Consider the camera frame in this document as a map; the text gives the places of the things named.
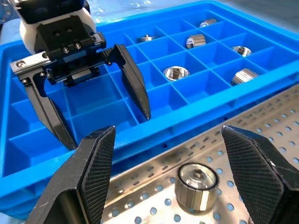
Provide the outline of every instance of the textured gripper pad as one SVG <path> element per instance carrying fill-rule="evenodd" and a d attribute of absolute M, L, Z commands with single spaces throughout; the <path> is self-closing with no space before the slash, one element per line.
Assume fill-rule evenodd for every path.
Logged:
<path fill-rule="evenodd" d="M 92 224 L 99 224 L 108 192 L 115 131 L 106 135 L 97 145 L 81 184 L 85 211 Z"/>
<path fill-rule="evenodd" d="M 271 223 L 284 192 L 282 181 L 249 136 L 229 126 L 223 127 L 222 136 L 235 184 L 248 213 L 255 224 Z"/>

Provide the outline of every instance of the blue surface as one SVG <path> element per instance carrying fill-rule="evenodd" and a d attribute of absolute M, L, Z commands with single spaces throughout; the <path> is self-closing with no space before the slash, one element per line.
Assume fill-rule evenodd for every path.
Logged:
<path fill-rule="evenodd" d="M 197 28 L 216 18 L 218 23 Z M 79 142 L 91 131 L 116 125 L 113 174 L 179 144 L 298 83 L 298 42 L 294 33 L 219 3 L 199 2 L 129 17 L 98 26 L 108 42 L 123 43 L 140 68 L 152 119 L 145 121 L 128 98 L 116 65 L 76 87 L 45 90 L 62 110 Z M 185 49 L 188 35 L 208 44 Z M 137 37 L 159 38 L 137 44 Z M 231 50 L 252 48 L 247 58 Z M 8 63 L 28 55 L 21 42 L 0 46 L 0 212 L 26 219 L 53 173 L 72 155 L 39 122 L 25 90 Z M 172 65 L 191 75 L 170 83 L 162 74 Z M 235 87 L 234 74 L 249 68 L 258 78 Z"/>

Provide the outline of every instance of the metal fitting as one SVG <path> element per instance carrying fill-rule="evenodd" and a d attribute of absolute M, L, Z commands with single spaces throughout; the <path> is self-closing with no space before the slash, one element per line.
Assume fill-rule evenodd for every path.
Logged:
<path fill-rule="evenodd" d="M 190 72 L 180 66 L 172 66 L 163 71 L 166 78 L 170 81 L 176 81 L 178 79 L 187 77 L 190 75 Z"/>
<path fill-rule="evenodd" d="M 142 43 L 142 42 L 152 41 L 152 40 L 154 40 L 154 39 L 156 39 L 156 38 L 157 38 L 156 36 L 149 36 L 148 34 L 146 34 L 144 37 L 139 37 L 139 38 L 138 38 L 138 41 L 139 41 L 140 43 Z"/>
<path fill-rule="evenodd" d="M 242 55 L 243 57 L 247 57 L 251 55 L 251 50 L 249 48 L 243 47 L 243 46 L 235 46 L 232 47 L 232 49 Z"/>
<path fill-rule="evenodd" d="M 210 167 L 187 163 L 178 168 L 175 194 L 181 205 L 195 210 L 210 210 L 217 200 L 219 177 Z"/>
<path fill-rule="evenodd" d="M 234 85 L 238 85 L 241 83 L 246 83 L 256 77 L 258 77 L 258 75 L 255 72 L 253 72 L 249 69 L 242 69 L 241 71 L 238 71 L 235 74 L 235 76 L 234 76 L 233 80 L 230 82 L 230 84 L 232 86 L 234 86 Z"/>
<path fill-rule="evenodd" d="M 204 21 L 202 21 L 202 22 L 200 23 L 199 27 L 200 27 L 200 28 L 208 27 L 208 26 L 210 26 L 210 25 L 212 25 L 212 24 L 214 24 L 214 23 L 216 23 L 216 22 L 217 22 L 217 20 L 214 19 L 214 18 L 211 18 L 211 19 L 208 19 L 208 20 L 204 20 Z"/>
<path fill-rule="evenodd" d="M 206 44 L 206 38 L 202 34 L 191 35 L 186 40 L 187 49 L 205 45 L 205 44 Z"/>

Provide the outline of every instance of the perforated metal sheet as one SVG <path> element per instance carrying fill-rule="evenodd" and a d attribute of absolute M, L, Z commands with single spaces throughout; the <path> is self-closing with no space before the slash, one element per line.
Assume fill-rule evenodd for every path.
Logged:
<path fill-rule="evenodd" d="M 227 120 L 269 138 L 282 155 L 299 168 L 299 85 Z M 249 215 L 234 185 L 220 127 L 111 179 L 102 216 L 114 223 L 248 224 Z M 217 171 L 219 197 L 212 211 L 194 214 L 179 207 L 174 177 L 179 165 L 196 161 Z"/>

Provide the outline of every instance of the machined metal part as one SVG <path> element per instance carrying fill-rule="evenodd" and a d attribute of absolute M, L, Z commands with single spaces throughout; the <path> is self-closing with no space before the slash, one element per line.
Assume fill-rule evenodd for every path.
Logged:
<path fill-rule="evenodd" d="M 176 81 L 190 75 L 190 72 L 180 66 L 171 66 L 163 71 L 166 78 L 170 81 Z"/>
<path fill-rule="evenodd" d="M 232 47 L 234 51 L 242 55 L 243 57 L 247 57 L 251 55 L 251 50 L 249 48 L 243 47 L 243 46 L 235 46 Z"/>
<path fill-rule="evenodd" d="M 214 18 L 211 18 L 211 19 L 208 19 L 208 20 L 204 20 L 204 21 L 202 21 L 200 23 L 199 27 L 200 28 L 207 27 L 207 26 L 210 26 L 210 25 L 212 25 L 212 24 L 214 24 L 216 22 L 217 22 L 217 20 L 214 19 Z"/>
<path fill-rule="evenodd" d="M 206 38 L 203 34 L 191 35 L 186 40 L 186 48 L 191 49 L 206 44 Z"/>
<path fill-rule="evenodd" d="M 143 36 L 143 37 L 139 37 L 139 38 L 138 38 L 138 41 L 139 41 L 140 43 L 142 43 L 142 42 L 152 41 L 152 40 L 154 40 L 154 39 L 156 39 L 156 38 L 157 38 L 156 36 L 149 36 L 148 34 L 146 34 L 146 35 Z"/>
<path fill-rule="evenodd" d="M 180 223 L 192 224 L 251 224 L 233 181 L 220 133 L 221 127 L 232 125 L 273 139 L 272 144 L 278 151 L 298 168 L 298 162 L 294 159 L 299 158 L 298 100 L 299 85 L 296 85 L 167 152 L 114 176 L 110 180 L 103 223 L 114 224 L 124 220 L 135 223 L 136 220 L 161 224 L 175 223 L 174 219 L 180 219 Z M 176 200 L 174 183 L 177 169 L 189 162 L 208 165 L 219 175 L 218 199 L 210 211 L 197 214 L 193 210 L 183 210 Z"/>
<path fill-rule="evenodd" d="M 218 184 L 219 177 L 210 167 L 187 163 L 178 168 L 176 198 L 188 209 L 207 211 L 215 205 Z"/>
<path fill-rule="evenodd" d="M 230 83 L 231 85 L 238 85 L 241 83 L 249 82 L 256 77 L 258 77 L 258 75 L 250 69 L 242 69 L 235 74 L 233 80 Z"/>

